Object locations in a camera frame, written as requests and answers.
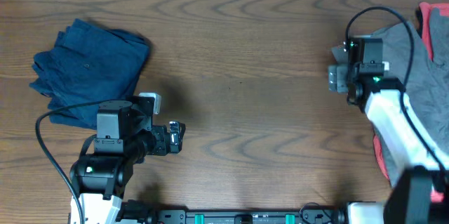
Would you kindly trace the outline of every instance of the red fabric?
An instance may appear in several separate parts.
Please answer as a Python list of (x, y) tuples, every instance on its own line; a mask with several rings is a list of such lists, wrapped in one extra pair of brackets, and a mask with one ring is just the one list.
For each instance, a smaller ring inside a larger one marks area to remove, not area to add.
[(390, 180), (388, 176), (387, 167), (385, 166), (384, 156), (382, 155), (382, 145), (380, 144), (380, 139), (376, 135), (373, 138), (374, 143), (374, 153), (376, 155), (377, 163), (379, 164), (380, 171), (384, 174), (385, 178)]
[[(429, 4), (425, 2), (420, 3), (420, 10), (422, 13), (422, 42), (427, 48), (429, 59), (432, 61), (434, 60), (434, 50), (432, 48), (432, 42), (430, 37), (429, 20), (430, 20), (430, 13), (435, 8), (440, 9), (441, 16), (449, 17), (449, 4)], [(384, 174), (385, 178), (390, 180), (387, 173), (387, 167), (385, 166), (384, 157), (382, 155), (382, 145), (380, 144), (380, 139), (376, 135), (374, 135), (373, 144), (379, 168), (382, 174)], [(432, 202), (442, 202), (444, 199), (444, 194), (432, 190), (430, 197)]]
[(434, 60), (434, 50), (432, 48), (432, 41), (430, 39), (429, 20), (430, 13), (435, 8), (440, 9), (441, 16), (449, 16), (449, 4), (429, 4), (426, 2), (420, 3), (420, 10), (422, 14), (422, 42), (427, 48), (430, 60)]

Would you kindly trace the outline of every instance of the blue cloth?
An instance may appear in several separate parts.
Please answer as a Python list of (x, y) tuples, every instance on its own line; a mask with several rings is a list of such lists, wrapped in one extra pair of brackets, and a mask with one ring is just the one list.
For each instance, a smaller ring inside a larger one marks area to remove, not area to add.
[[(150, 52), (145, 40), (123, 30), (103, 30), (76, 19), (59, 32), (50, 51), (34, 56), (39, 78), (29, 86), (51, 98), (51, 110), (132, 95)], [(97, 128), (97, 105), (50, 116), (56, 124)]]

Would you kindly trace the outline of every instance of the black cable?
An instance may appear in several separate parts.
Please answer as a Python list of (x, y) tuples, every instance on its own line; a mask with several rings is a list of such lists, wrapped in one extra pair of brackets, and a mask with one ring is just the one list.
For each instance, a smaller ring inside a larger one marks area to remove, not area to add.
[[(321, 207), (320, 204), (315, 203), (315, 202), (307, 202), (304, 206), (301, 207), (301, 209), (300, 209), (300, 218), (301, 218), (306, 224), (311, 224), (311, 223), (310, 223), (309, 221), (305, 220), (305, 219), (302, 217), (302, 210), (303, 210), (304, 207), (306, 207), (306, 206), (308, 206), (308, 205), (311, 205), (311, 204), (316, 205), (316, 206), (318, 206), (318, 207)], [(330, 221), (328, 221), (327, 223), (331, 223), (331, 222), (332, 222), (332, 217), (330, 217), (329, 213), (326, 213), (326, 211), (324, 211), (324, 209), (320, 209), (320, 210), (322, 210), (322, 212), (324, 213), (324, 215), (325, 215), (326, 217), (329, 218)]]
[(441, 179), (445, 179), (445, 167), (443, 165), (443, 163), (441, 162), (441, 160), (436, 156), (435, 152), (429, 147), (429, 145), (426, 143), (426, 141), (424, 140), (424, 138), (421, 136), (420, 132), (416, 129), (415, 125), (412, 122), (412, 119), (408, 116), (408, 112), (407, 112), (407, 107), (404, 104), (404, 94), (405, 94), (405, 87), (407, 86), (408, 83), (408, 78), (410, 76), (410, 71), (412, 69), (412, 65), (413, 65), (413, 57), (415, 55), (415, 40), (413, 39), (413, 33), (411, 28), (409, 27), (409, 25), (407, 24), (406, 19), (399, 14), (398, 12), (396, 12), (395, 10), (385, 7), (385, 6), (372, 6), (372, 7), (368, 7), (365, 10), (362, 10), (360, 13), (357, 13), (348, 23), (348, 25), (346, 26), (346, 31), (345, 31), (345, 39), (346, 39), (346, 50), (349, 50), (349, 28), (351, 27), (351, 24), (362, 14), (366, 13), (367, 11), (372, 11), (372, 10), (381, 10), (381, 11), (387, 11), (393, 15), (395, 15), (406, 27), (407, 29), (407, 34), (408, 34), (408, 38), (410, 40), (410, 57), (408, 59), (408, 66), (407, 66), (407, 70), (406, 70), (406, 75), (404, 76), (404, 90), (400, 91), (401, 95), (399, 98), (399, 102), (401, 104), (401, 111), (402, 113), (404, 113), (404, 116), (406, 117), (406, 120), (408, 122), (408, 124), (410, 125), (410, 127), (412, 128), (413, 132), (415, 132), (416, 136), (418, 137), (418, 139), (420, 139), (421, 144), (424, 146), (424, 148), (427, 150), (427, 152), (432, 156), (432, 158), (435, 160), (435, 162), (438, 164), (439, 168), (440, 168), (440, 175), (441, 175)]
[(97, 105), (97, 104), (100, 104), (100, 103), (102, 103), (104, 101), (105, 100), (103, 100), (103, 101), (95, 101), (95, 102), (90, 102), (90, 103), (84, 103), (84, 104), (78, 104), (78, 105), (69, 105), (69, 106), (66, 106), (66, 107), (61, 107), (61, 108), (58, 108), (56, 110), (53, 110), (53, 111), (50, 111), (50, 112), (46, 112), (45, 114), (41, 115), (36, 120), (35, 130), (36, 130), (37, 141), (39, 142), (39, 144), (40, 144), (40, 146), (42, 148), (43, 153), (48, 157), (48, 159), (50, 160), (50, 163), (55, 167), (56, 171), (58, 171), (58, 173), (61, 175), (62, 179), (67, 184), (67, 187), (69, 188), (70, 192), (72, 193), (73, 198), (74, 198), (75, 203), (76, 203), (76, 207), (78, 208), (79, 220), (80, 220), (81, 224), (84, 224), (84, 217), (83, 217), (83, 209), (81, 208), (81, 204), (79, 202), (78, 195), (76, 194), (75, 189), (73, 188), (72, 183), (70, 182), (69, 178), (65, 175), (65, 173), (62, 170), (61, 166), (59, 166), (59, 164), (56, 162), (55, 158), (53, 158), (53, 156), (51, 155), (50, 151), (48, 151), (48, 148), (43, 143), (42, 136), (41, 136), (40, 125), (41, 125), (42, 119), (44, 119), (45, 117), (47, 117), (49, 115), (56, 114), (56, 113), (59, 113), (61, 111), (69, 110), (69, 109), (76, 108), (76, 107), (83, 107), (83, 106), (88, 106), (88, 105)]
[(87, 151), (89, 150), (89, 147), (91, 146), (93, 140), (97, 138), (97, 135), (89, 136), (89, 138), (84, 140), (83, 147), (81, 147), (81, 151), (79, 152), (79, 158), (82, 158), (86, 155)]

